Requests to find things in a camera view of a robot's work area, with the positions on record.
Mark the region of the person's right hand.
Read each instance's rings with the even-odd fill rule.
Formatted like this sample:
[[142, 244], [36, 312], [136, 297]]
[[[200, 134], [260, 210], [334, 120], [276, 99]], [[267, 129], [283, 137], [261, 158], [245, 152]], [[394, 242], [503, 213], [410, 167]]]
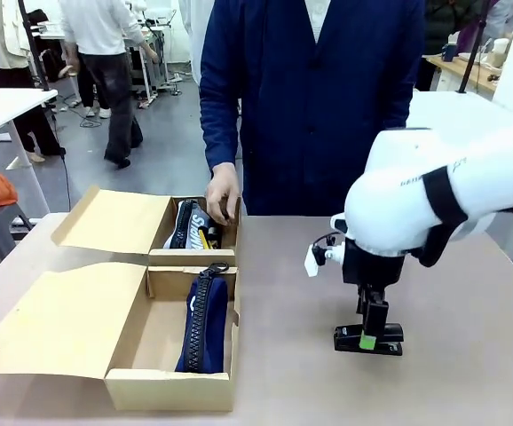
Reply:
[[235, 166], [230, 162], [215, 166], [205, 194], [208, 214], [219, 224], [230, 225], [236, 218], [240, 195]]

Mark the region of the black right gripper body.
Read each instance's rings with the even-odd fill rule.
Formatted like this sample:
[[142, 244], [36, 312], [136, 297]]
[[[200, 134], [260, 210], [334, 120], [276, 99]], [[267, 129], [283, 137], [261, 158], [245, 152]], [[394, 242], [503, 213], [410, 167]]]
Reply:
[[357, 310], [363, 311], [372, 293], [384, 299], [385, 289], [397, 283], [405, 262], [404, 256], [377, 256], [362, 248], [355, 241], [346, 239], [344, 243], [343, 282], [358, 288]]

